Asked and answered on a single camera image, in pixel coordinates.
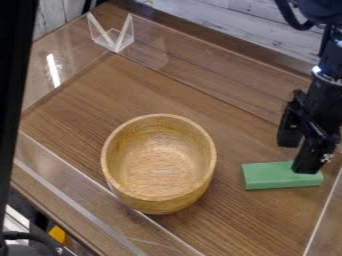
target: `green block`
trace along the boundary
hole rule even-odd
[[[243,164],[242,174],[246,190],[321,186],[323,175],[298,174],[291,170],[293,161]]]

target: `wooden table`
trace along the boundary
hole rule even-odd
[[[341,158],[337,157],[325,167],[321,187],[250,192],[243,189],[241,164],[294,158],[297,150],[277,147],[275,124],[291,90],[309,84],[309,65],[160,12],[151,13],[147,7],[126,1],[107,3],[94,13],[99,18],[107,14],[102,22],[119,26],[128,11],[150,16],[166,26],[222,47],[223,57],[218,55],[215,58],[211,54],[211,59],[204,59],[209,73],[214,72],[210,66],[226,62],[226,66],[218,67],[229,70],[217,70],[219,74],[230,72],[225,82],[218,84],[213,80],[202,85],[202,79],[199,82],[191,80],[200,75],[192,66],[187,66],[188,78],[176,79],[170,74],[182,63],[171,62],[156,72],[99,46],[91,46],[86,20],[79,19],[35,43],[31,67],[36,68],[31,68],[28,78],[27,106],[47,91],[52,92],[24,111],[21,131],[107,188],[99,159],[112,130],[144,114],[171,113],[190,118],[203,126],[217,144],[218,165],[213,184],[194,206],[170,215],[150,216],[151,219],[204,255],[301,255]],[[67,40],[66,35],[71,34],[74,39]],[[82,44],[79,48],[71,48],[71,45],[78,45],[75,38]],[[59,45],[66,58],[68,50],[78,56],[64,72],[78,71],[78,75],[55,90],[51,81],[48,83],[42,76],[44,68],[39,68],[39,57],[48,54],[52,44]],[[195,53],[206,50],[200,43],[191,47],[188,49]],[[91,65],[86,68],[78,66],[87,58],[95,59]],[[239,93],[247,95],[245,101],[237,100]],[[12,183],[72,236],[98,254],[110,254],[106,245],[111,241],[102,236],[96,225],[19,167],[15,167]],[[98,210],[106,213],[106,207]],[[111,255],[126,254],[118,251]]]

